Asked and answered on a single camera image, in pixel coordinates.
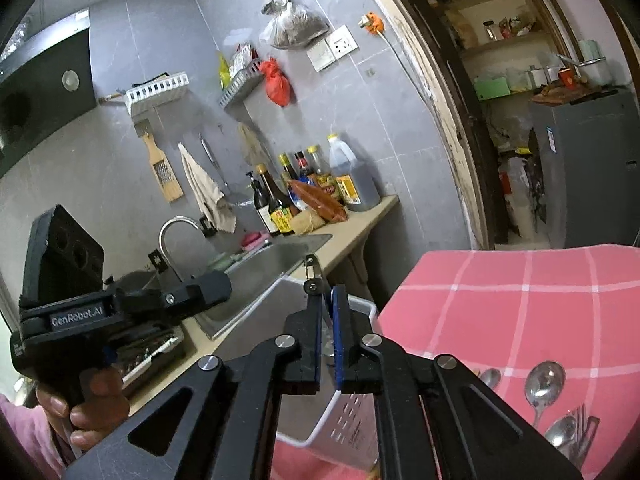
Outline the person's left hand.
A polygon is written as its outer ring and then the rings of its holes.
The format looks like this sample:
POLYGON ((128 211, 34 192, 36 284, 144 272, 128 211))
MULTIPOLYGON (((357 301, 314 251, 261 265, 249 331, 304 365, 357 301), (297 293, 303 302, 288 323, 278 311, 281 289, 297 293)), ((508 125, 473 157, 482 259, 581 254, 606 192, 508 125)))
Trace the person's left hand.
POLYGON ((85 402, 70 405, 57 392, 39 384, 36 397, 55 432, 81 451, 89 451, 129 416, 130 403, 122 392, 122 373, 116 367, 95 372, 85 402))

